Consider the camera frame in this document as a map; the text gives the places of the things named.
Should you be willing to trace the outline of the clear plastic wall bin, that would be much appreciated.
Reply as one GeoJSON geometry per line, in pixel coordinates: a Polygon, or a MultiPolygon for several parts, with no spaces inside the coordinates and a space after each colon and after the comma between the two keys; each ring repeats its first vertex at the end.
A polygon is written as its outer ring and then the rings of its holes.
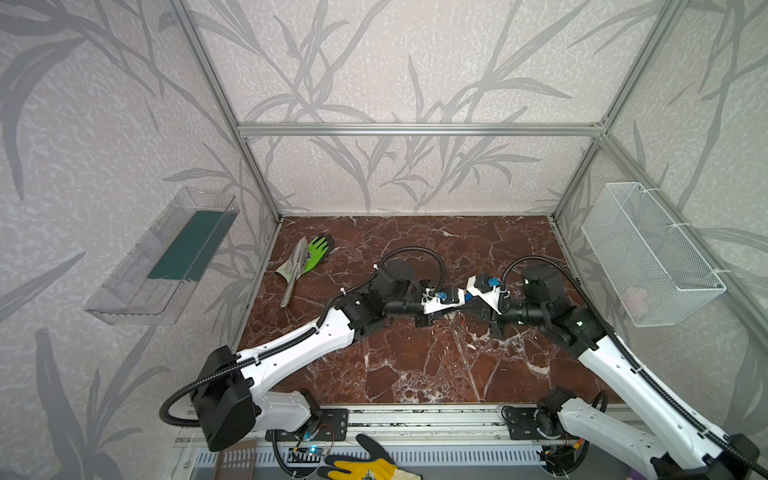
{"type": "Polygon", "coordinates": [[[175,324],[239,213],[233,194],[181,188],[84,310],[109,325],[175,324]]]}

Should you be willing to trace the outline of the metal garden trowel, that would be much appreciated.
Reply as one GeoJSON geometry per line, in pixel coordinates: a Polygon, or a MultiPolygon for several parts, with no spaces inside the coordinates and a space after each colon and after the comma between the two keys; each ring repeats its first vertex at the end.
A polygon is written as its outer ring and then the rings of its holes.
{"type": "Polygon", "coordinates": [[[290,258],[276,270],[286,281],[286,289],[280,303],[281,308],[288,306],[296,281],[305,272],[308,258],[308,240],[306,237],[302,237],[294,246],[290,258]]]}

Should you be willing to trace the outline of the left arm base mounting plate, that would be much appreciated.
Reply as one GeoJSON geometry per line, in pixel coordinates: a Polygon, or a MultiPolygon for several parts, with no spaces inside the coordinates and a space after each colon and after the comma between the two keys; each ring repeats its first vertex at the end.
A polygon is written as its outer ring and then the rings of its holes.
{"type": "Polygon", "coordinates": [[[265,439],[271,442],[308,442],[345,440],[350,411],[345,408],[321,409],[314,413],[298,430],[268,430],[265,439]]]}

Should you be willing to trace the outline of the pink object in basket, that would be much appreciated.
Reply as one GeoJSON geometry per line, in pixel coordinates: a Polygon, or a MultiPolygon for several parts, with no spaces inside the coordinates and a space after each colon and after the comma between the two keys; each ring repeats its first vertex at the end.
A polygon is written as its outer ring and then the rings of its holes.
{"type": "Polygon", "coordinates": [[[649,311],[648,291],[644,288],[629,287],[622,295],[627,312],[633,318],[645,316],[649,311]]]}

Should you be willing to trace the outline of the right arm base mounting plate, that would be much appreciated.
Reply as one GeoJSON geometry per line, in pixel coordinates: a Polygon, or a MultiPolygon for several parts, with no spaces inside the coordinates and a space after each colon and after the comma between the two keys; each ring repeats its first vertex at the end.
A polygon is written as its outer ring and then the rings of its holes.
{"type": "Polygon", "coordinates": [[[535,406],[515,407],[504,405],[501,417],[505,423],[511,440],[541,440],[543,436],[536,423],[537,408],[535,406]]]}

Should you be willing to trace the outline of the aluminium front rail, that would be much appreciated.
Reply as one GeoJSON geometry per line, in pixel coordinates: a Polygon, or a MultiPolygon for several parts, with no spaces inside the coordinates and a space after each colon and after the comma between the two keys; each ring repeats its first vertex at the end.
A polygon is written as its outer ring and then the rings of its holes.
{"type": "MultiPolygon", "coordinates": [[[[395,445],[562,445],[575,438],[511,440],[501,417],[500,404],[349,404],[349,426],[345,440],[280,442],[282,446],[330,445],[337,452],[355,445],[364,433],[384,446],[395,445]]],[[[664,451],[661,440],[624,404],[611,404],[602,416],[582,409],[578,419],[594,426],[595,446],[612,444],[643,450],[664,451]]]]}

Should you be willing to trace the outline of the yellow black work glove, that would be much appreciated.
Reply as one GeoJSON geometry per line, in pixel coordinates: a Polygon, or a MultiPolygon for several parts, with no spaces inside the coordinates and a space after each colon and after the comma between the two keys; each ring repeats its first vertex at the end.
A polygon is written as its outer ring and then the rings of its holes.
{"type": "Polygon", "coordinates": [[[399,468],[394,459],[376,440],[365,434],[355,437],[368,454],[365,459],[351,456],[329,455],[317,470],[323,479],[335,480],[422,480],[419,474],[399,468]]]}

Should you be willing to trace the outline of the green black work glove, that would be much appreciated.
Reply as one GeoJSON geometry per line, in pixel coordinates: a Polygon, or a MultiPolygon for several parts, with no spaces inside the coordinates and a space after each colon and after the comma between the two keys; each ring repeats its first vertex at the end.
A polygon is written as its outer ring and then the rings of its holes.
{"type": "Polygon", "coordinates": [[[308,243],[307,259],[303,273],[313,270],[324,257],[334,249],[334,239],[330,234],[315,237],[308,243]]]}

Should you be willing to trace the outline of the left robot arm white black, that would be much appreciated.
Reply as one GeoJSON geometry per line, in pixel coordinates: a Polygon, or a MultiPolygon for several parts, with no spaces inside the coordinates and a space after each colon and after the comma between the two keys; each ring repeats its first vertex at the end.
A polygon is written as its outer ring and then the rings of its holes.
{"type": "Polygon", "coordinates": [[[229,448],[254,428],[296,432],[310,427],[320,407],[308,393],[275,391],[283,379],[375,333],[388,318],[427,323],[466,303],[464,289],[445,287],[442,257],[428,248],[421,251],[437,261],[436,285],[416,279],[395,249],[370,277],[333,297],[317,319],[258,347],[213,351],[198,378],[162,403],[160,420],[200,429],[212,452],[229,448]]]}

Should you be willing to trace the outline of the brown slotted vent plate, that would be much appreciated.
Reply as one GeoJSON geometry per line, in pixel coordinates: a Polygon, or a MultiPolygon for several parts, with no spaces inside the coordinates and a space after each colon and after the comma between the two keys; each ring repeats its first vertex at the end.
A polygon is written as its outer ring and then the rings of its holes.
{"type": "Polygon", "coordinates": [[[251,480],[258,449],[255,440],[239,442],[218,453],[214,480],[251,480]]]}

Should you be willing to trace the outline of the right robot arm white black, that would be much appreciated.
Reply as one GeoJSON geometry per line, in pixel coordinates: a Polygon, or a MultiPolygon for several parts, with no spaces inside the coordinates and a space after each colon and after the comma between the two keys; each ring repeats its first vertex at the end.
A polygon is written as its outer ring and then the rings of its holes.
{"type": "Polygon", "coordinates": [[[618,394],[648,429],[618,421],[562,388],[540,400],[543,416],[646,479],[766,477],[756,445],[742,434],[727,434],[669,389],[566,269],[540,255],[521,260],[527,265],[521,271],[523,297],[509,294],[505,277],[475,275],[467,282],[465,312],[478,314],[495,333],[510,324],[538,328],[618,394]]]}

